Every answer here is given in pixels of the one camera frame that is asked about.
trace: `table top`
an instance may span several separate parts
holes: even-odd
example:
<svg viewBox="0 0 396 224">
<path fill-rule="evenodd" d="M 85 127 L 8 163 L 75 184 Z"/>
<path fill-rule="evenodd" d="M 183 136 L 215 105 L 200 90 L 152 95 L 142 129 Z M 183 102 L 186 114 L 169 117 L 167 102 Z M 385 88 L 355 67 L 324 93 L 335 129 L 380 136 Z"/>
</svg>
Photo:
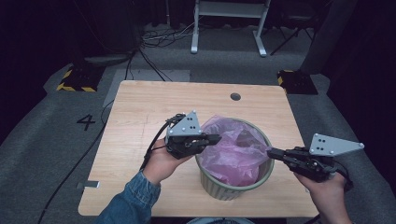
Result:
<svg viewBox="0 0 396 224">
<path fill-rule="evenodd" d="M 239 101 L 232 93 L 241 96 Z M 215 115 L 246 120 L 277 148 L 303 146 L 288 99 L 278 86 L 189 82 L 122 81 L 108 118 L 78 211 L 97 216 L 138 172 L 147 147 L 166 119 L 196 110 L 200 125 Z M 276 161 L 260 187 L 231 201 L 206 193 L 195 159 L 162 182 L 154 217 L 313 217 L 318 214 L 305 188 Z"/>
</svg>

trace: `translucent plastic bag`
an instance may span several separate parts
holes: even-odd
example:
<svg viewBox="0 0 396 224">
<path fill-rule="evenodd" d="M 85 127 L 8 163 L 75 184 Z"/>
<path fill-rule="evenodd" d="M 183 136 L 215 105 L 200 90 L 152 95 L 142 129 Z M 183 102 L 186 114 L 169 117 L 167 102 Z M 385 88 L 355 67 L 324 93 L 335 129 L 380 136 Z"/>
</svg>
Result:
<svg viewBox="0 0 396 224">
<path fill-rule="evenodd" d="M 221 140 L 199 156 L 201 166 L 220 182 L 244 187 L 256 182 L 259 166 L 267 161 L 270 149 L 262 133 L 237 119 L 214 116 L 203 126 L 204 133 L 217 133 Z"/>
</svg>

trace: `person's left hand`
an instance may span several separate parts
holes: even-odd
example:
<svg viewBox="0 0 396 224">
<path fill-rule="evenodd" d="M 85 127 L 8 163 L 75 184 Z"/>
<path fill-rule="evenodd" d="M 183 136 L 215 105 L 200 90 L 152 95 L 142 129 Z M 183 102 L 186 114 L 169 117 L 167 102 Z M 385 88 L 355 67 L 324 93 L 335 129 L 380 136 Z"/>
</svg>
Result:
<svg viewBox="0 0 396 224">
<path fill-rule="evenodd" d="M 168 178 L 181 163 L 189 160 L 192 156 L 180 160 L 176 159 L 166 151 L 164 139 L 157 140 L 153 148 L 156 147 L 161 148 L 152 151 L 148 164 L 143 170 L 143 175 L 152 184 L 159 185 L 160 182 Z"/>
</svg>

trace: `hand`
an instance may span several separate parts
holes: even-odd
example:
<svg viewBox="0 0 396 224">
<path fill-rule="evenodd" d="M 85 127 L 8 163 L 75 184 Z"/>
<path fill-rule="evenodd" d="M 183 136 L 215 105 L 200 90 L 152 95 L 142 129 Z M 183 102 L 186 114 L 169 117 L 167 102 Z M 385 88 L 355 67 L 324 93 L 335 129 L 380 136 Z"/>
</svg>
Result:
<svg viewBox="0 0 396 224">
<path fill-rule="evenodd" d="M 192 156 L 176 159 L 166 151 L 164 139 L 157 140 L 153 148 L 156 147 L 162 148 L 152 151 L 148 164 L 143 170 L 143 175 L 152 184 L 160 185 L 162 180 L 168 178 L 181 163 L 189 160 Z"/>
<path fill-rule="evenodd" d="M 295 176 L 308 188 L 312 201 L 320 213 L 322 223 L 352 223 L 344 202 L 345 179 L 342 175 L 336 173 L 333 179 L 321 183 L 302 175 L 295 174 Z"/>
</svg>

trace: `denim sleeve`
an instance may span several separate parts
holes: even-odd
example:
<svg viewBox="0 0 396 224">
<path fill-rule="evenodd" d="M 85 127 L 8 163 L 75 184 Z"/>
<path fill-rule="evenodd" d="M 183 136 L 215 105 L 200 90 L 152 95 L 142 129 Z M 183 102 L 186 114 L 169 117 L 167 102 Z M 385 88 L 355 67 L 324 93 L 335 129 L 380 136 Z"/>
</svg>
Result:
<svg viewBox="0 0 396 224">
<path fill-rule="evenodd" d="M 140 171 L 123 192 L 114 196 L 94 223 L 148 223 L 160 192 L 161 188 L 151 184 Z"/>
</svg>

